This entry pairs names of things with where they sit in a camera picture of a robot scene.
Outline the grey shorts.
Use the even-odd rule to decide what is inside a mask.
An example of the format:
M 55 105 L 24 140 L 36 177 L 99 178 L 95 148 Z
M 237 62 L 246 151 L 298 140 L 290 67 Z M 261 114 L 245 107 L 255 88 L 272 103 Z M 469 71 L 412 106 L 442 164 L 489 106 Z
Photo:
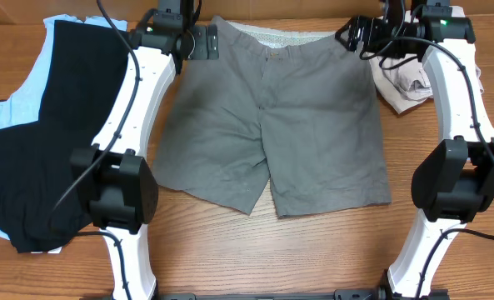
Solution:
M 281 217 L 389 203 L 370 64 L 331 35 L 212 23 L 219 57 L 184 69 L 157 183 L 243 213 L 270 188 Z

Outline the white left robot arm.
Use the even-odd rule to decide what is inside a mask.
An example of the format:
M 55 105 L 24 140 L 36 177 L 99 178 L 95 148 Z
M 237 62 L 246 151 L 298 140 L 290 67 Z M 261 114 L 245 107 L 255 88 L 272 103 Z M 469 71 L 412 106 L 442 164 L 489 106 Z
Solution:
M 184 59 L 219 57 L 217 26 L 187 31 L 143 26 L 130 33 L 127 68 L 112 109 L 90 147 L 70 163 L 82 210 L 104 238 L 114 277 L 112 299 L 154 299 L 148 225 L 158 185 L 147 147 L 161 101 Z

